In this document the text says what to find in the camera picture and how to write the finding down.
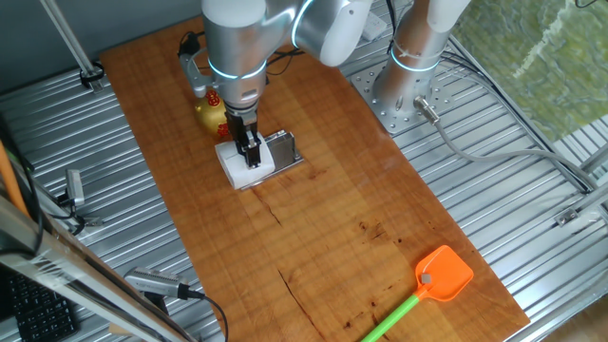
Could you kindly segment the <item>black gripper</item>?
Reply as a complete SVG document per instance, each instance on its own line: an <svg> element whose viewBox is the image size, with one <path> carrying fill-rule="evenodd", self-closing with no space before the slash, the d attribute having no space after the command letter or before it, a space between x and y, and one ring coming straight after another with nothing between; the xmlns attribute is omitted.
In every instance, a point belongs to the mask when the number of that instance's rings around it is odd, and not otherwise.
<svg viewBox="0 0 608 342"><path fill-rule="evenodd" d="M257 111L227 109L225 112L229 131L235 143L242 144L245 160L249 168L258 168L261 163L261 140L257 135Z"/></svg>

